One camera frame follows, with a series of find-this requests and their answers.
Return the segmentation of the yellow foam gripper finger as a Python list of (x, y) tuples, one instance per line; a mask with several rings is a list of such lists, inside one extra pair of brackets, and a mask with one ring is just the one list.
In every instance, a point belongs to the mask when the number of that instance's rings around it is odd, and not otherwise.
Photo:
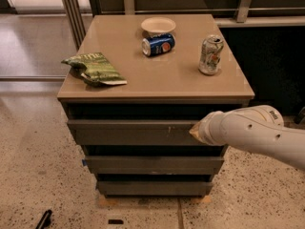
[(201, 123), (197, 122), (194, 124), (191, 129), (189, 130), (190, 135), (192, 135), (196, 140), (202, 142), (202, 130), (201, 130)]

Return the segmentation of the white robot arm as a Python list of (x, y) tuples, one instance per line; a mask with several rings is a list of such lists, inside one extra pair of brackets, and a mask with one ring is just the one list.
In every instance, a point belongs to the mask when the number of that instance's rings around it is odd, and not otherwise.
[(285, 127), (282, 115), (269, 105), (209, 113), (190, 134), (210, 146), (229, 145), (305, 170), (305, 131)]

